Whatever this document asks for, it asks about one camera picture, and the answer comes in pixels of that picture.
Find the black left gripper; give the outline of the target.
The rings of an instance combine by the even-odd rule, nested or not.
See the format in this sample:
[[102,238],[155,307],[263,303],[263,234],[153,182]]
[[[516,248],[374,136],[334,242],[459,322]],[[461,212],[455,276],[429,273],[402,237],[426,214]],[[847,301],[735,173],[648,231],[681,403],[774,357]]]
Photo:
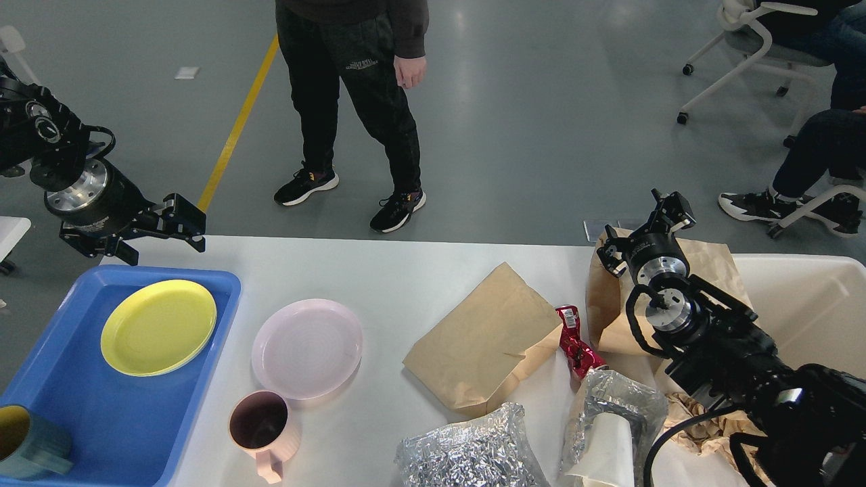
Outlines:
[[160,214],[139,188],[101,158],[90,158],[77,182],[46,191],[46,209],[61,219],[59,237],[87,258],[110,256],[129,265],[139,253],[127,244],[140,237],[185,241],[196,252],[206,250],[206,214],[179,193],[162,201]]

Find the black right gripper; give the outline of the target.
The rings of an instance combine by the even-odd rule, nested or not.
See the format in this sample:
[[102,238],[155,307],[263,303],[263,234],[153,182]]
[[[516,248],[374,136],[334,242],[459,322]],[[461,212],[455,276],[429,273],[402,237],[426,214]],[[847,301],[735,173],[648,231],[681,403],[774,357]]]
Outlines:
[[602,246],[596,254],[603,268],[620,278],[626,271],[636,285],[658,285],[665,275],[689,275],[689,263],[674,234],[696,225],[689,200],[679,191],[652,190],[656,207],[646,232],[620,237],[612,226],[604,227]]

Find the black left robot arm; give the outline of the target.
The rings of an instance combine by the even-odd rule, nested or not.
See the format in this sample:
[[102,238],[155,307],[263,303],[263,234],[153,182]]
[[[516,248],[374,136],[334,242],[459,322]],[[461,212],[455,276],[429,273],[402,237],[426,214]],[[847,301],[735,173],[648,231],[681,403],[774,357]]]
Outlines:
[[139,253],[129,241],[140,237],[179,239],[206,250],[206,216],[173,192],[152,202],[108,161],[116,139],[97,143],[93,133],[53,93],[23,83],[2,64],[2,171],[31,164],[30,180],[44,191],[44,206],[61,220],[59,237],[87,258],[109,256],[129,265]]

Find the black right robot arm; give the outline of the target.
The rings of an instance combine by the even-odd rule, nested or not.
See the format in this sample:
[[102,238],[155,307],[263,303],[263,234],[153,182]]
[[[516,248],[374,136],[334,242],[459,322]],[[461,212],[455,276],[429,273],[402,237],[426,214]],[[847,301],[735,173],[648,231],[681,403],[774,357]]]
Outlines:
[[755,312],[690,271],[675,239],[675,232],[696,223],[689,201],[677,191],[652,195],[656,206],[647,221],[630,235],[606,226],[597,256],[613,277],[631,276],[624,309],[637,344],[670,360],[668,376],[706,410],[653,443],[644,485],[653,484],[653,462],[667,440],[742,411],[761,430],[729,440],[748,485],[762,480],[745,446],[756,448],[758,464],[776,486],[863,486],[864,380],[820,364],[783,364],[773,339],[755,324]]

